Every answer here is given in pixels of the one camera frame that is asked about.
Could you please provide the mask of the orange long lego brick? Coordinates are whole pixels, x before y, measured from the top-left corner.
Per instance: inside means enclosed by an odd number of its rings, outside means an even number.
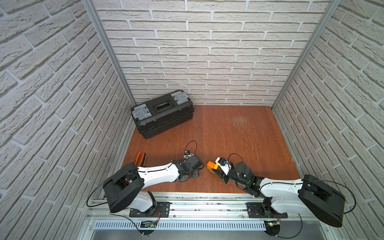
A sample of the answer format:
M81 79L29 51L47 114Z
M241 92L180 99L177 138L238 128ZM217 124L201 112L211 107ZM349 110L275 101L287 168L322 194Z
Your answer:
M219 166L214 162L209 161L207 163L207 169L212 169L214 171L214 170L217 170L218 168Z

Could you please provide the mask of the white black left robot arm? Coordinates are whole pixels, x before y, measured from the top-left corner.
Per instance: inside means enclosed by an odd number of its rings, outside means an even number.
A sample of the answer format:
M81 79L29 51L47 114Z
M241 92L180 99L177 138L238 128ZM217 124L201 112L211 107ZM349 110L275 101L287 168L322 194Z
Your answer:
M204 167L197 155L156 167L137 167L128 163L103 182L103 190L111 213L126 208L152 215L158 204L151 192L142 190L161 183L185 182L199 177Z

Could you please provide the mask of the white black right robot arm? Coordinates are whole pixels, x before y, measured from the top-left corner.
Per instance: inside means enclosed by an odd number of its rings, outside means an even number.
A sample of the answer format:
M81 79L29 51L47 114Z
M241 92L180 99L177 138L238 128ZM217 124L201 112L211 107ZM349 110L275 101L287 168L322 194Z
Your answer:
M332 227L343 224L345 196L312 175L297 180L272 180L255 176L244 162L234 165L224 158L209 162L207 168L224 183L233 181L245 193L263 197L261 212L265 216L312 214Z

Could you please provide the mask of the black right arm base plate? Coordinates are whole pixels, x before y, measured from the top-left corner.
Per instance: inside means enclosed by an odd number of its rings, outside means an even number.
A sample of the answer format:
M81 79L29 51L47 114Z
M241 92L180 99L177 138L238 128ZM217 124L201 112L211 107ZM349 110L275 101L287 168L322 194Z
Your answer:
M250 219L267 218L267 219L287 219L288 214L280 214L263 203L246 203L247 213Z

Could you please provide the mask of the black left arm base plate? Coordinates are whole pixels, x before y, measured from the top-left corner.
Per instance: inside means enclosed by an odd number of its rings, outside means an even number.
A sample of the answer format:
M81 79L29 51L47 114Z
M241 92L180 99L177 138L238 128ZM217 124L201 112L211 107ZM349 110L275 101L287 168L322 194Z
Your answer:
M129 217L131 218L168 218L170 212L170 202L157 202L156 206L152 206L145 212L131 209Z

